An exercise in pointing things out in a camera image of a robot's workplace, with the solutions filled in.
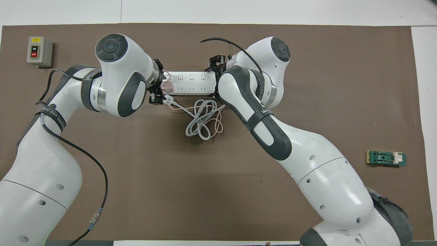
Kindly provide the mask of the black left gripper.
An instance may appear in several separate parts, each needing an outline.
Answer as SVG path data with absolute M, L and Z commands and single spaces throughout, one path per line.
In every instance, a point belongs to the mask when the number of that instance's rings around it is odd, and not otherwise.
M 156 75 L 155 79 L 155 88 L 149 88 L 150 96 L 149 96 L 149 103 L 154 105 L 163 105 L 163 98 L 164 94 L 162 91 L 162 82 L 167 81 L 166 76 L 163 74 L 163 68 L 161 61 L 159 59 L 153 59 L 153 61 L 156 63 L 158 67 L 158 74 Z

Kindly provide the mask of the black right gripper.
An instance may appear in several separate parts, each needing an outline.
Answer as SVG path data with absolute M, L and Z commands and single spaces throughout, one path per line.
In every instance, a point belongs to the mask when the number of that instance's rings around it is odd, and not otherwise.
M 224 56 L 224 55 L 217 55 L 217 56 L 211 57 L 209 59 L 209 61 L 210 61 L 209 68 L 213 72 L 224 73 L 225 70 L 227 69 L 226 68 L 226 66 L 227 66 L 226 56 Z M 212 98 L 214 101 L 221 101 L 220 94 L 219 94 L 218 90 L 215 90 L 214 93 L 212 93 Z

